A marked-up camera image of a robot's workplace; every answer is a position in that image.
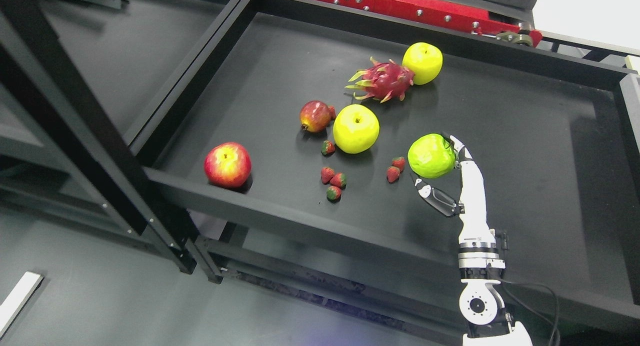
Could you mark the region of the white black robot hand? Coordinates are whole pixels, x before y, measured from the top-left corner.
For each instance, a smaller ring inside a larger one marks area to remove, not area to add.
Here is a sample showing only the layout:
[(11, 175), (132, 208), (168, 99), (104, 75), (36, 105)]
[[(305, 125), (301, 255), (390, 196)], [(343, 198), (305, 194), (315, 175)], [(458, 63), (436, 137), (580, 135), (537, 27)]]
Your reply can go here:
[(422, 178), (410, 168), (414, 189), (433, 209), (445, 217), (459, 217), (462, 229), (458, 242), (496, 242), (487, 223), (487, 203), (485, 182), (482, 171), (473, 159), (469, 149), (452, 134), (441, 134), (450, 141), (455, 153), (455, 166), (460, 172), (460, 194), (455, 199)]

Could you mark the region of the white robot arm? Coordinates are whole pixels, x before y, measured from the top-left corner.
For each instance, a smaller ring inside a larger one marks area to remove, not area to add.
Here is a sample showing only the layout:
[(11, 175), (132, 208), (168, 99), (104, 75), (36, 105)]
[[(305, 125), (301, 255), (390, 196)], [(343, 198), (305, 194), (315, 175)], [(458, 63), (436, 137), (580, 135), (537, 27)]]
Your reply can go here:
[(496, 287), (502, 285), (506, 268), (494, 242), (465, 241), (458, 250), (458, 269), (463, 289), (458, 306), (466, 320), (464, 346), (531, 346), (523, 323), (506, 309)]

